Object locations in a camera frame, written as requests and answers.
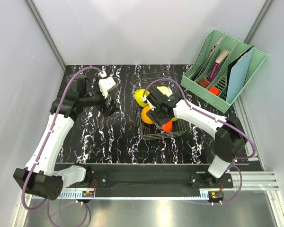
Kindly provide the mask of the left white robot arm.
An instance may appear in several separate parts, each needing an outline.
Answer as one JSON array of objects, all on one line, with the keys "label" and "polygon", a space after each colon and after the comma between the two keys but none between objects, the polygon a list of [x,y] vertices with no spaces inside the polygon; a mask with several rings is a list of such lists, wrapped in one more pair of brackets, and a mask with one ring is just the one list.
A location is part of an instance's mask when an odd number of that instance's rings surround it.
[{"label": "left white robot arm", "polygon": [[62,97],[52,104],[47,127],[33,156],[23,169],[17,168],[13,174],[22,195],[53,201],[64,188],[75,183],[82,187],[92,184],[91,167],[73,164],[59,171],[54,167],[68,132],[84,108],[94,106],[105,117],[117,111],[115,101],[107,104],[108,95],[114,88],[116,82],[111,76],[100,76],[94,84],[83,74],[68,79]]}]

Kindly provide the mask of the lime green bowl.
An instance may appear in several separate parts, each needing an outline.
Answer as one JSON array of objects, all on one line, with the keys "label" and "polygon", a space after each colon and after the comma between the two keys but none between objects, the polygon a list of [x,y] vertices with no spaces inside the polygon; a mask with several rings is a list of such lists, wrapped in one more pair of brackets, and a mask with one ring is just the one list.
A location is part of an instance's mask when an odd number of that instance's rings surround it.
[{"label": "lime green bowl", "polygon": [[136,102],[138,103],[138,105],[141,106],[141,107],[146,107],[148,105],[147,101],[144,102],[143,99],[146,99],[146,96],[149,94],[149,91],[146,91],[145,95],[143,96],[144,91],[145,91],[145,89],[142,88],[142,89],[138,89],[134,92],[134,98],[135,98]]}]

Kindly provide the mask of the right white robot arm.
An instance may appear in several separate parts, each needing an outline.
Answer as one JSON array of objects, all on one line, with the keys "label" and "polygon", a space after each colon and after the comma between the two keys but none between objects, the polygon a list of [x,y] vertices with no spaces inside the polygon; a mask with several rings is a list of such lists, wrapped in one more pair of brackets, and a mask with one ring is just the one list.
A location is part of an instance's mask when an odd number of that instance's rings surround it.
[{"label": "right white robot arm", "polygon": [[238,117],[227,118],[213,114],[192,104],[179,94],[168,96],[158,88],[148,95],[143,94],[142,101],[151,107],[147,116],[158,128],[163,128],[164,124],[177,117],[199,127],[214,138],[215,156],[208,167],[205,181],[213,188],[221,184],[223,174],[247,143]]}]

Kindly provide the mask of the orange bowl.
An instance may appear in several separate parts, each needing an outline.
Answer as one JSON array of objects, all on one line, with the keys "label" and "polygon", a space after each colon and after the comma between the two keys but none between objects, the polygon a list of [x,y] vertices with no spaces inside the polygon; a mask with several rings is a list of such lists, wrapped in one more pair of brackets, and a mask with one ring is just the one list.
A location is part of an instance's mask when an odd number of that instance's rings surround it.
[{"label": "orange bowl", "polygon": [[162,125],[162,130],[169,133],[172,131],[172,128],[173,128],[173,121],[170,120],[168,121],[166,124]]}]

